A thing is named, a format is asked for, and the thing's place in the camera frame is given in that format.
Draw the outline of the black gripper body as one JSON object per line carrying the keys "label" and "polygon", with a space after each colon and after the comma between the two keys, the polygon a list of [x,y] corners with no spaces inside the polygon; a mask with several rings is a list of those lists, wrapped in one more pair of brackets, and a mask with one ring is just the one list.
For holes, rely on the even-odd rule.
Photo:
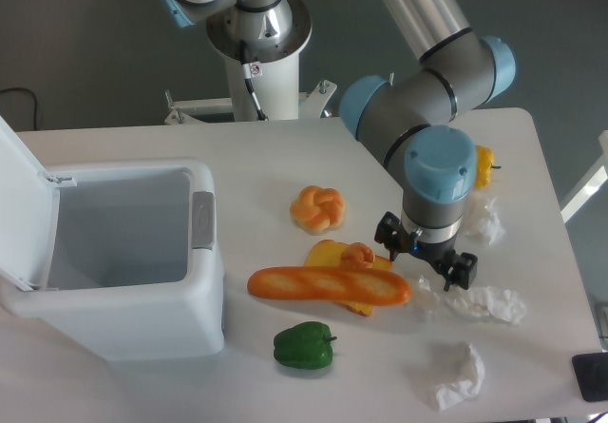
{"label": "black gripper body", "polygon": [[427,227],[402,214],[400,226],[395,235],[396,245],[393,258],[409,254],[426,261],[435,271],[447,271],[455,261],[455,241],[462,219],[444,227]]}

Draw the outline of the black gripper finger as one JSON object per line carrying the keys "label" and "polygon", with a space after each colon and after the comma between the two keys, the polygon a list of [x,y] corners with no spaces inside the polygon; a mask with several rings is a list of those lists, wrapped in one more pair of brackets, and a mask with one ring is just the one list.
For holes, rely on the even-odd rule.
{"label": "black gripper finger", "polygon": [[382,244],[389,252],[389,260],[395,261],[403,252],[401,240],[401,221],[391,212],[387,211],[376,226],[374,240]]}
{"label": "black gripper finger", "polygon": [[448,292],[452,286],[468,290],[477,275],[477,256],[450,251],[435,262],[434,269],[445,281],[445,292]]}

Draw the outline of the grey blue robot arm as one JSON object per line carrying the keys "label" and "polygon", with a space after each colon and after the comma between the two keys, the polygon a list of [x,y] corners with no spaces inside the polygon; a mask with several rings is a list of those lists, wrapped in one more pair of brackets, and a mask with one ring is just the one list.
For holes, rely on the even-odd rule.
{"label": "grey blue robot arm", "polygon": [[[512,83],[511,49],[478,37],[455,0],[383,0],[420,71],[394,83],[367,76],[343,94],[339,116],[402,187],[402,210],[378,223],[376,240],[392,257],[427,262],[446,287],[468,288],[477,258],[456,252],[466,200],[477,171],[471,139],[451,127]],[[163,0],[180,27],[203,24],[222,55],[234,119],[262,122],[306,117],[299,54],[312,33],[301,0]]]}

